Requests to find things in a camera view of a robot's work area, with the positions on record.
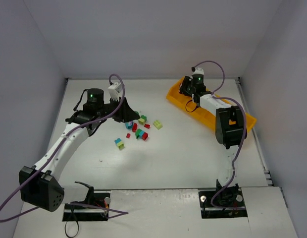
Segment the teal blue lego brick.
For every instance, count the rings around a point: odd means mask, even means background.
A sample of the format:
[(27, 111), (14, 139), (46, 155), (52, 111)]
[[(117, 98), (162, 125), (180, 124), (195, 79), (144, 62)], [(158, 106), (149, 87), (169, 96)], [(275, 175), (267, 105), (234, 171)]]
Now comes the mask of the teal blue lego brick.
[(121, 139), (120, 139), (120, 138), (117, 138), (114, 142), (115, 142), (115, 144), (120, 143), (120, 142), (121, 142)]

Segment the light green lego brick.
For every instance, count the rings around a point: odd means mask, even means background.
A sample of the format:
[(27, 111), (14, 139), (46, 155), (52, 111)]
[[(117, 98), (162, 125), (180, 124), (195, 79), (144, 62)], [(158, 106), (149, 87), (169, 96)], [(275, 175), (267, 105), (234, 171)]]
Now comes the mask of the light green lego brick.
[(118, 142), (116, 145), (117, 145), (119, 150), (124, 148), (124, 143), (122, 141)]

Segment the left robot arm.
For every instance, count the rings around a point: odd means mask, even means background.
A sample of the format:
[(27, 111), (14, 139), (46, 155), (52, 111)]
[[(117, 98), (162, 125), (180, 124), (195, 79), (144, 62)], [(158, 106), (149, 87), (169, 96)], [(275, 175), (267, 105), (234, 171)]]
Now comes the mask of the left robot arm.
[(81, 110), (67, 118), (66, 127), (53, 147), (32, 167), (19, 172), (21, 199), (44, 210), (54, 212), (61, 204), (77, 202), (92, 205), (94, 188), (79, 182), (78, 188), (60, 185), (60, 176), (78, 147), (93, 136), (107, 119), (116, 122), (138, 120), (139, 114), (132, 110), (126, 98), (116, 96), (104, 103), (104, 91), (98, 88), (84, 90), (87, 101)]

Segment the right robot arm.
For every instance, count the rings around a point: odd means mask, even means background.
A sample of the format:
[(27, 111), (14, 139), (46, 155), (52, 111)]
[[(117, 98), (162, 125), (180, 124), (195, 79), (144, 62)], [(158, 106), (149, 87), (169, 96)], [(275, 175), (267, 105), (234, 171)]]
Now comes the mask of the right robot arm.
[(218, 178), (219, 192), (226, 190), (236, 176), (236, 161), (247, 137), (246, 114), (241, 105), (226, 97), (217, 97), (207, 91), (201, 74), (184, 77), (179, 93), (190, 96), (196, 109), (202, 108), (215, 116), (215, 138), (227, 151), (225, 172)]

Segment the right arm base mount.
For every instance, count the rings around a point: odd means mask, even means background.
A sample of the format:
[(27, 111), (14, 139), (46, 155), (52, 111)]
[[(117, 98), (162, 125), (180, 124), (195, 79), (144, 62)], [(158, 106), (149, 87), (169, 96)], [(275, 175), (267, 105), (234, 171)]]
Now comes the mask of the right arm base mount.
[(220, 190), (200, 190), (199, 203), (202, 219), (224, 219), (247, 217), (247, 210), (241, 189), (229, 187), (220, 193), (211, 203), (211, 199)]

